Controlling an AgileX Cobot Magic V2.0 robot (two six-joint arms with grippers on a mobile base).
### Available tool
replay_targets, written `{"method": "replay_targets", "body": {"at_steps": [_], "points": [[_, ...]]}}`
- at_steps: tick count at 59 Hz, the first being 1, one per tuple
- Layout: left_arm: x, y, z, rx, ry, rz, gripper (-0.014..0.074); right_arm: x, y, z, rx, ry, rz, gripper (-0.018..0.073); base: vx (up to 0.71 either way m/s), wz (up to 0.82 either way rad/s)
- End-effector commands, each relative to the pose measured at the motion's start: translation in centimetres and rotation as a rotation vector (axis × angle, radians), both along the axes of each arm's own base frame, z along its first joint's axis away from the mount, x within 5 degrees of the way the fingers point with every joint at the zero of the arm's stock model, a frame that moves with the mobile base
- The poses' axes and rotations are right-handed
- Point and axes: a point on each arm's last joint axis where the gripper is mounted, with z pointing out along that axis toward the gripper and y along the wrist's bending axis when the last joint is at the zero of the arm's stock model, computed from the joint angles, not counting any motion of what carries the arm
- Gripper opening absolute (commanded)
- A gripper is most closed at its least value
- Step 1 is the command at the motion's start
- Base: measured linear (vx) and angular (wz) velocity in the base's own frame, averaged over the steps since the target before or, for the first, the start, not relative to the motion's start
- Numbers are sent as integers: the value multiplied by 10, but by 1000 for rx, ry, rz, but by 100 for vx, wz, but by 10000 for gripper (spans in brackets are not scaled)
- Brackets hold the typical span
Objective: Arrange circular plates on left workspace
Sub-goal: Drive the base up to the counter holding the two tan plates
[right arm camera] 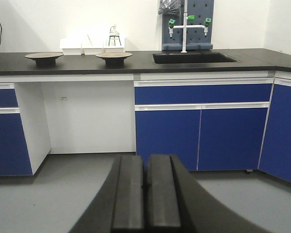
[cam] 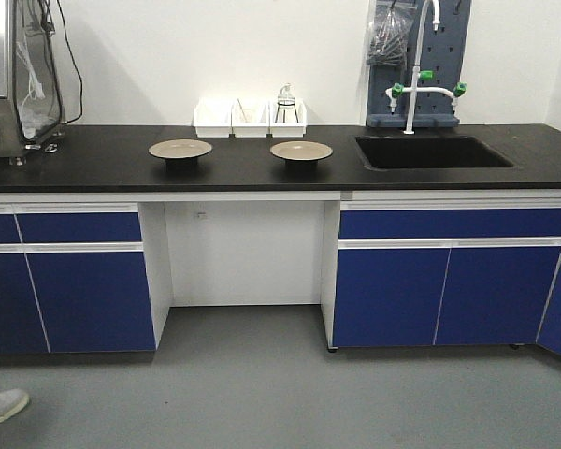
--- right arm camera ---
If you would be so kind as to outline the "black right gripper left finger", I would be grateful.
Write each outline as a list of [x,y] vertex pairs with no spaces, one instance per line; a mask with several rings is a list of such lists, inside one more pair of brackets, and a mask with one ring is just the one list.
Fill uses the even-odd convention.
[[118,155],[102,187],[72,233],[141,233],[144,230],[143,161]]

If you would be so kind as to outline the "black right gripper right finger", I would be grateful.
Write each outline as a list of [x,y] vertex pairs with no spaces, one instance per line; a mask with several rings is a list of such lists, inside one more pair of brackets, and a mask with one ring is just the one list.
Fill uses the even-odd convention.
[[199,185],[175,155],[151,155],[146,174],[149,233],[264,232]]

